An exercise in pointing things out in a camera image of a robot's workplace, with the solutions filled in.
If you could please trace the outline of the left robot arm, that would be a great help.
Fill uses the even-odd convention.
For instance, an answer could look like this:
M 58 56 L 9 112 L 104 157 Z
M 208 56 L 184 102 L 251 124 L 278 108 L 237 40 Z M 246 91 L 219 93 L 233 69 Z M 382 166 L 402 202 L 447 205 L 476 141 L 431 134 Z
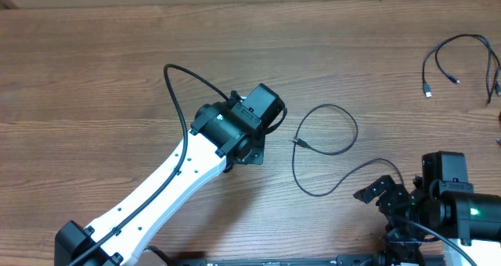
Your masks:
M 284 101 L 259 84 L 204 104 L 172 154 L 129 196 L 82 227 L 56 234 L 56 265 L 135 265 L 152 238 L 198 189 L 237 164 L 263 162 L 265 136 L 286 116 Z

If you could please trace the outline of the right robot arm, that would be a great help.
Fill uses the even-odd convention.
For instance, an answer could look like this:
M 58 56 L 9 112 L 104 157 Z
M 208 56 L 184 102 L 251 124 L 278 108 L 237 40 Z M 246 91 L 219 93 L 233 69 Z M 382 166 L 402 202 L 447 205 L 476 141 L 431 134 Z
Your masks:
M 474 191 L 462 153 L 422 157 L 409 192 L 384 175 L 354 194 L 387 218 L 384 249 L 372 265 L 498 265 L 500 198 Z

